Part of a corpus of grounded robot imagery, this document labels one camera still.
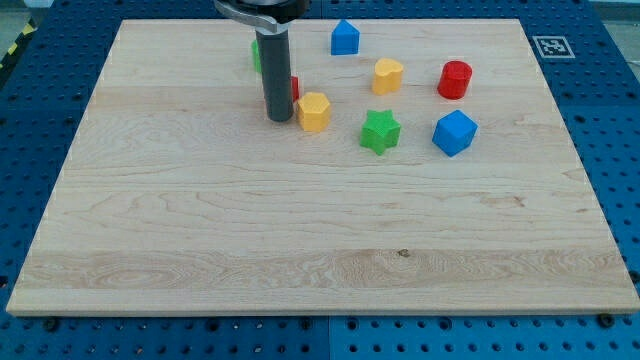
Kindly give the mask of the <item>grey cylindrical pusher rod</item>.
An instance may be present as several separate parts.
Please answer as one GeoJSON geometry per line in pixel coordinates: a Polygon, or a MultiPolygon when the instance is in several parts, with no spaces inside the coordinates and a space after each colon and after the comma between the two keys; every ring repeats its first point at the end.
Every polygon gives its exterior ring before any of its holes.
{"type": "Polygon", "coordinates": [[[288,31],[257,28],[256,40],[267,116],[274,122],[286,122],[293,116],[288,31]]]}

